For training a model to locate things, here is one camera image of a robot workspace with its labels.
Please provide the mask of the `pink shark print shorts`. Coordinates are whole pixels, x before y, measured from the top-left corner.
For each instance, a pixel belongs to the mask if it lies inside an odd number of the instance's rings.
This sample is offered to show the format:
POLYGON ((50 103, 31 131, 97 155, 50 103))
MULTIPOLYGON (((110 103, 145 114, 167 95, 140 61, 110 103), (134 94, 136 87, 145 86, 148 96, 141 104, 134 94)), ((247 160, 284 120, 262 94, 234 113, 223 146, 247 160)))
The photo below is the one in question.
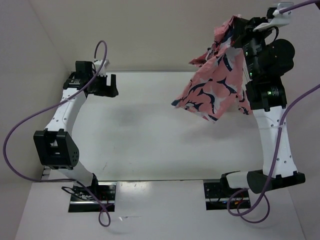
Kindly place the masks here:
POLYGON ((214 123, 234 102, 244 115, 252 114, 243 80, 245 56, 241 48, 232 46, 242 21, 240 15, 233 15, 215 27, 211 46, 190 61, 198 70, 171 103, 173 107, 214 123))

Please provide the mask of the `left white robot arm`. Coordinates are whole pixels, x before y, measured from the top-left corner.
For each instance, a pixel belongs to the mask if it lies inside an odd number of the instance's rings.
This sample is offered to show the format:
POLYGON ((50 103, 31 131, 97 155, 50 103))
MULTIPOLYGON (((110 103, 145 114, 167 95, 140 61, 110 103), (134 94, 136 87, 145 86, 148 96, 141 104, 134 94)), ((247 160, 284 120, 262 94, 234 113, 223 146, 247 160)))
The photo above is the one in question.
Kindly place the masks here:
POLYGON ((72 130, 88 95, 118 96, 116 75, 107 73, 109 64, 109 60, 76 61, 75 71, 63 84, 63 104, 44 130, 37 130, 33 135, 40 163, 81 182, 82 194, 89 200, 99 196, 100 187, 95 174, 80 162, 80 150, 72 139, 72 130))

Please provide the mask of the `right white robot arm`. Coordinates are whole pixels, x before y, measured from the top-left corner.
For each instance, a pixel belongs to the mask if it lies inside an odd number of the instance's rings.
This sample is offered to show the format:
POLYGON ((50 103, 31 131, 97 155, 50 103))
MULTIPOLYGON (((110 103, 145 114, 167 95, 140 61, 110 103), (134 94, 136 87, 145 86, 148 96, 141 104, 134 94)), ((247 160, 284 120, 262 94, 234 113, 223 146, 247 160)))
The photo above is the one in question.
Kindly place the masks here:
POLYGON ((219 191, 230 197, 237 190, 249 189, 255 194, 303 184, 304 173, 298 171, 289 143, 284 113, 286 91, 281 77, 294 67, 295 48, 286 39, 265 39, 277 26, 257 27, 267 23, 264 17, 250 20, 236 18, 232 47, 242 49, 249 75, 245 85, 250 109, 257 121, 263 167, 260 170, 234 171, 222 174, 219 191))

